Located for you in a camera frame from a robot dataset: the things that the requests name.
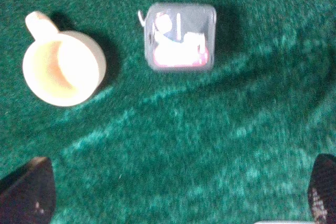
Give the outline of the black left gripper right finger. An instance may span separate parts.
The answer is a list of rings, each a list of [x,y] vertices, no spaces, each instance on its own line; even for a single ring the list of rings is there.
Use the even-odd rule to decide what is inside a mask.
[[[317,156],[307,193],[314,222],[335,223],[335,156]]]

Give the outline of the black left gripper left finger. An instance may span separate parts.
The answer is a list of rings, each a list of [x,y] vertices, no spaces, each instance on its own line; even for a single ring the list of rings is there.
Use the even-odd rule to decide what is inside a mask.
[[[50,223],[55,208],[50,158],[35,157],[1,179],[1,223]]]

